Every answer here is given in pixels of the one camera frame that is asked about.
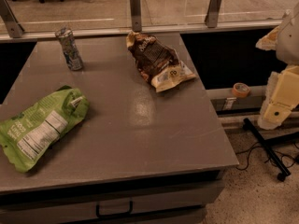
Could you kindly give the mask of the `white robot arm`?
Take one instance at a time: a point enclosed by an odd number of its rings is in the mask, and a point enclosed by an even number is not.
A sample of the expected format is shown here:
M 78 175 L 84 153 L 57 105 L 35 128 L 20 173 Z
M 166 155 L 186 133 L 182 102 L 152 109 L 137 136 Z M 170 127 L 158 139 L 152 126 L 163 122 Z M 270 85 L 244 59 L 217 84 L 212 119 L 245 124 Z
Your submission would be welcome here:
M 274 50 L 287 64 L 280 73 L 271 72 L 258 117 L 260 128 L 274 130 L 299 105 L 299 3 L 285 12 L 282 23 L 260 38 L 256 47 Z

